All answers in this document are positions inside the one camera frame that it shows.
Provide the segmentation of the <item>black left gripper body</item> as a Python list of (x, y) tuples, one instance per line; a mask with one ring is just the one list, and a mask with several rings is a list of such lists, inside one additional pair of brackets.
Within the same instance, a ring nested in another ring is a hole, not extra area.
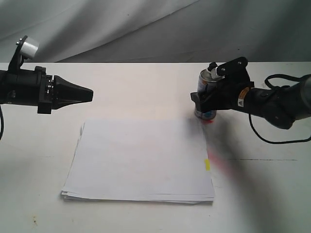
[(38, 114), (51, 114), (53, 100), (53, 76), (46, 74), (46, 68), (36, 66), (35, 73), (40, 78), (39, 97), (37, 105)]

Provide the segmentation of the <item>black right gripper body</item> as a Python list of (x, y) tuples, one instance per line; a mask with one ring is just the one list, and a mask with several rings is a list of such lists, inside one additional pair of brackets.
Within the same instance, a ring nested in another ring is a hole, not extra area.
[(244, 110), (246, 95), (250, 93), (254, 83), (250, 80), (247, 70), (224, 76), (217, 82), (216, 88), (206, 97), (201, 97), (202, 112), (212, 110)]

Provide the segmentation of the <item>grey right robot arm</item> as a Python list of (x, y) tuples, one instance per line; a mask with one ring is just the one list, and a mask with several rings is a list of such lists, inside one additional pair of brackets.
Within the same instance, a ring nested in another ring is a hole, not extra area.
[(265, 79), (268, 89), (254, 87), (246, 71), (225, 75), (211, 90), (191, 93), (201, 113), (235, 110), (265, 119), (279, 129), (311, 116), (311, 76), (275, 74)]

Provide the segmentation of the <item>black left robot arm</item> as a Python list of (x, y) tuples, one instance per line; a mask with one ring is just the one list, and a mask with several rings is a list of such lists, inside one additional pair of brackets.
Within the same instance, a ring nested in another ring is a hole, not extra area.
[(37, 113), (50, 114), (52, 110), (92, 100), (91, 89), (48, 75), (44, 67), (0, 72), (1, 104), (36, 106)]

